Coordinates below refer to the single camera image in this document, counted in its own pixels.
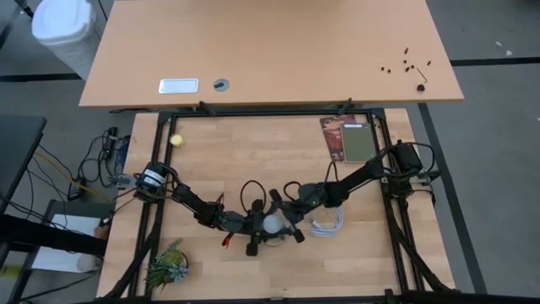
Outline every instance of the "wooden tabletop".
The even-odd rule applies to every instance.
[[[386,117],[393,142],[399,138],[414,140],[406,110],[386,110]],[[324,178],[330,157],[320,118],[182,118],[177,121],[177,132],[186,145],[173,150],[171,165],[202,199],[215,200],[224,193],[225,208],[243,214],[239,193],[250,179],[258,180],[267,191],[277,188],[282,193],[286,182],[317,182]],[[357,116],[357,121],[364,118]],[[126,173],[140,172],[149,162],[156,120],[157,114],[136,116]],[[339,163],[338,174],[346,176],[361,165]],[[117,206],[131,199],[128,196],[119,199]],[[246,202],[261,197],[259,188],[246,189]],[[452,286],[429,195],[415,193],[408,202],[418,252],[441,281]],[[136,200],[115,215],[98,296],[112,288],[130,263],[141,210],[142,204]],[[385,288],[399,293],[379,182],[352,193],[343,210],[344,226],[334,237],[313,237],[309,223],[304,222],[300,223],[304,242],[297,244],[289,238],[277,247],[262,244],[257,257],[247,257],[247,237],[235,236],[229,248],[224,249],[222,231],[199,225],[190,211],[167,201],[159,248],[163,251],[181,237],[180,248],[189,258],[190,274],[180,284],[155,292],[153,298],[373,296],[382,295]],[[329,220],[323,208],[314,213],[322,222]],[[413,285],[407,260],[406,265],[409,284]]]
[[[161,79],[198,79],[198,92],[160,94]],[[213,87],[218,79],[229,81],[225,92]],[[424,92],[417,91],[419,84]],[[327,104],[348,98],[463,99],[424,0],[116,1],[80,105]]]

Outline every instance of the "yellow cable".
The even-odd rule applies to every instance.
[[[47,163],[49,163],[49,165],[52,166],[52,168],[54,170],[56,170],[58,173],[60,173],[60,175],[65,179],[67,180],[68,182],[74,184],[74,185],[77,185],[78,187],[80,187],[81,189],[84,189],[86,191],[88,191],[89,193],[92,193],[94,194],[97,198],[101,198],[103,200],[105,200],[106,202],[110,202],[110,200],[108,198],[106,198],[105,196],[97,193],[96,191],[90,189],[90,188],[87,188],[83,185],[81,185],[80,183],[78,182],[75,182],[74,180],[71,179],[71,177],[67,176],[64,174],[64,172],[62,172],[62,170],[60,170],[60,168],[58,168],[57,164],[55,164],[52,160],[49,160],[46,156],[44,156],[43,154],[41,154],[40,152],[35,152],[36,155],[38,155],[40,158],[42,158],[44,161],[46,161]]]

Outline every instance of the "small potted plant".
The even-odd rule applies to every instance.
[[[178,283],[187,276],[189,263],[186,255],[177,246],[181,239],[172,242],[167,249],[157,255],[148,267],[148,288],[155,290],[161,286],[161,290],[169,283]]]

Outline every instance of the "trash can lid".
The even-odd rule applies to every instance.
[[[45,46],[77,42],[88,34],[93,18],[87,0],[43,0],[32,19],[32,35]]]

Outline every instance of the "yellow ball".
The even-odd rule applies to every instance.
[[[175,147],[181,147],[184,144],[184,139],[179,134],[173,134],[170,136],[169,142]]]

